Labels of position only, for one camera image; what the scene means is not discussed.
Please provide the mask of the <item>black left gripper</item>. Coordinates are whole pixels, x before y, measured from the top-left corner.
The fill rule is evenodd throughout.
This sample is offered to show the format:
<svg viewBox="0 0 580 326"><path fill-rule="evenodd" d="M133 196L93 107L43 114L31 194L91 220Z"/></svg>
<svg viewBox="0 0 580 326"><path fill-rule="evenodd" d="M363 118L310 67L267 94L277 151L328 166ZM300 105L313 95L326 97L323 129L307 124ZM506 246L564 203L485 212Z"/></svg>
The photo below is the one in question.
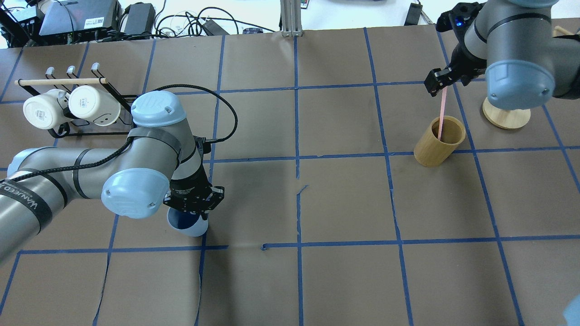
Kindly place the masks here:
<svg viewBox="0 0 580 326"><path fill-rule="evenodd" d="M171 180L163 204L179 212L208 212L225 198L225 188L205 179Z"/></svg>

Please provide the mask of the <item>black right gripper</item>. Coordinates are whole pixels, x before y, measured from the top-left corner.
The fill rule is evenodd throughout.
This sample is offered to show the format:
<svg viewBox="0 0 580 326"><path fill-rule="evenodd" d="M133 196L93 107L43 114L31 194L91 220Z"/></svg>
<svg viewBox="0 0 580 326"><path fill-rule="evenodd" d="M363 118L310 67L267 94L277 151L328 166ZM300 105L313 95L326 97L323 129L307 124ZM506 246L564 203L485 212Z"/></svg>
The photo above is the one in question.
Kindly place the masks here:
<svg viewBox="0 0 580 326"><path fill-rule="evenodd" d="M487 68L487 60L471 54L466 46L457 45L452 52L450 63L443 69L431 70L424 82L427 92L435 96L444 87L451 86L460 81L463 86L470 84L472 80L483 75Z"/></svg>

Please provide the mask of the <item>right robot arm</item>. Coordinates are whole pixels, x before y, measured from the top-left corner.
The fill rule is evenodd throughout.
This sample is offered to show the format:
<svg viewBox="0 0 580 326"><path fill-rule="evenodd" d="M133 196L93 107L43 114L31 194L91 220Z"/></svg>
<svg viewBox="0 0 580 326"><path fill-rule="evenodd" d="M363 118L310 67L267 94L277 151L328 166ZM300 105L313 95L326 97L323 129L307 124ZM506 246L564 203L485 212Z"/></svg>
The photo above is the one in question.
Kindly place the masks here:
<svg viewBox="0 0 580 326"><path fill-rule="evenodd" d="M484 75L487 98L502 110L534 109L551 98L579 98L579 35L553 36L554 0L458 3L440 15L436 31L458 40L451 60L429 72L431 96Z"/></svg>

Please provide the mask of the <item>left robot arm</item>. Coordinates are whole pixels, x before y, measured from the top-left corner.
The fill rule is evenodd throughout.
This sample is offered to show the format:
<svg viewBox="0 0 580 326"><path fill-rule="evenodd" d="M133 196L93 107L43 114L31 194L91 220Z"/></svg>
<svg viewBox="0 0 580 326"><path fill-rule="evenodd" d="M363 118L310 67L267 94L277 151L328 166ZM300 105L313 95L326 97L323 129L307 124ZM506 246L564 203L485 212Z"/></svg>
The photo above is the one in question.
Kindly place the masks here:
<svg viewBox="0 0 580 326"><path fill-rule="evenodd" d="M118 216L143 219L168 206L170 226L197 237L224 199L191 132L180 99L150 91L132 104L136 127L118 149L40 147L17 154L1 181L1 262L41 233L70 202L99 199Z"/></svg>

